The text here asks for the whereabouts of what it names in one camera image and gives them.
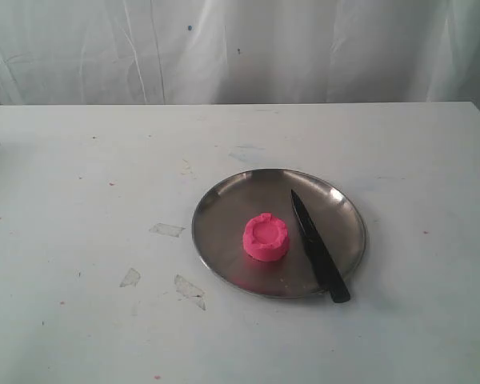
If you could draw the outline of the white backdrop curtain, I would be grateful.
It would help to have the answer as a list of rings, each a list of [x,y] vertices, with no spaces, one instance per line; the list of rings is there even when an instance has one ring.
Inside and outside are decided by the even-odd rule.
[[[0,1],[0,103],[472,101],[480,1]]]

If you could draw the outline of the pink dough piece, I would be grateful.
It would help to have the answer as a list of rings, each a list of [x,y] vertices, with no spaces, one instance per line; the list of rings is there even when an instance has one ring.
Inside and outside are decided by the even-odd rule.
[[[290,237],[283,220],[262,213],[248,221],[242,235],[244,251],[260,262],[277,262],[290,248]]]

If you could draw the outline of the clear tape piece upper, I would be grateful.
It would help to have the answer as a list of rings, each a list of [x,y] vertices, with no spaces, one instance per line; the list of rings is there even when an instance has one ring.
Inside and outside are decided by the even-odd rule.
[[[179,238],[184,230],[185,228],[181,226],[173,226],[165,223],[157,223],[149,229],[149,232],[152,234],[159,234],[163,236]]]

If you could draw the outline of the clear tape piece left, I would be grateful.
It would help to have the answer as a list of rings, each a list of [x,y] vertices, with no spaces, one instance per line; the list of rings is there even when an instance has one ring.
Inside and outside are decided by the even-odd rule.
[[[141,274],[135,268],[129,268],[126,275],[119,284],[120,288],[136,286],[141,279]]]

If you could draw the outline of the black knife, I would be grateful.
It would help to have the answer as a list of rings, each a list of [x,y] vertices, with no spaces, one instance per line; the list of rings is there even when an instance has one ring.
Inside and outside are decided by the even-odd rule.
[[[294,190],[290,193],[304,251],[310,261],[318,285],[330,293],[334,303],[348,302],[351,299],[350,292],[307,208]]]

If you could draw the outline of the clear tape piece lower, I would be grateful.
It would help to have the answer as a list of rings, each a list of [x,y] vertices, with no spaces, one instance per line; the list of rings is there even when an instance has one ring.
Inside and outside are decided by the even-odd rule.
[[[205,292],[203,290],[179,274],[174,277],[174,286],[176,291],[185,299],[195,304],[201,310],[206,309]]]

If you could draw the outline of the clear tape piece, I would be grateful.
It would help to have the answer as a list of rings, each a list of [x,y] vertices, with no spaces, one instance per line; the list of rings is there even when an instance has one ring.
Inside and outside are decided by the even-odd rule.
[[[119,284],[120,288],[136,286],[141,279],[141,274],[135,268],[129,268],[126,275]]]
[[[179,238],[184,230],[185,228],[181,226],[173,226],[165,223],[157,223],[149,229],[149,232],[152,234],[159,234],[163,236]]]
[[[174,286],[176,291],[185,299],[195,304],[201,310],[206,309],[205,292],[203,290],[179,274],[174,277]]]

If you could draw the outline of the round steel plate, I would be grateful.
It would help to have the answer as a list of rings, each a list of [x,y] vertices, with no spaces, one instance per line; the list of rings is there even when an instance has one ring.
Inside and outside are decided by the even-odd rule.
[[[194,212],[192,235],[203,263],[239,289],[271,298],[303,298],[324,291],[305,254],[290,193],[303,201],[338,271],[348,278],[366,250],[362,216],[340,190],[296,170],[257,169],[229,176],[205,193]],[[271,213],[288,228],[290,248],[275,262],[244,251],[253,217]]]

